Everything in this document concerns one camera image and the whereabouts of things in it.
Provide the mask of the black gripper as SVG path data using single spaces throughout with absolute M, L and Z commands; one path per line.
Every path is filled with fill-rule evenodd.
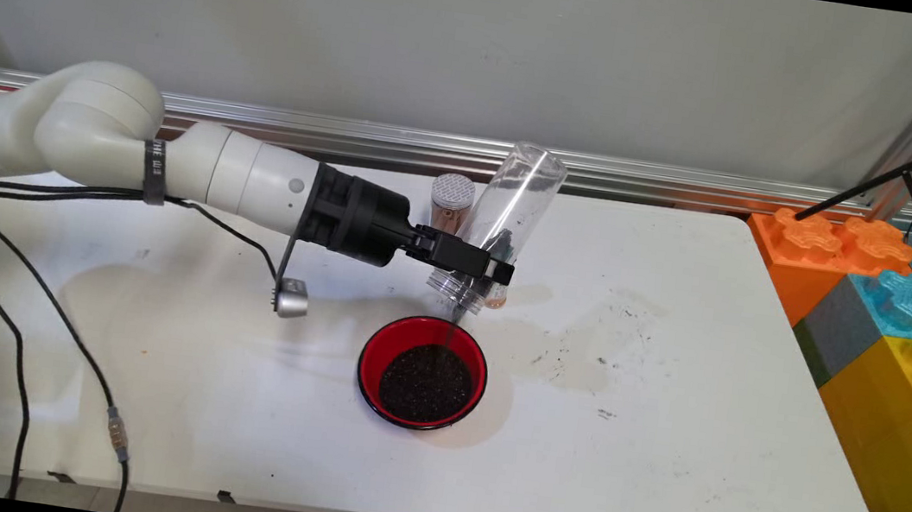
M 515 268 L 450 232 L 409 223 L 409 199 L 321 163 L 298 221 L 296 239 L 386 267 L 404 249 L 419 262 L 508 286 Z

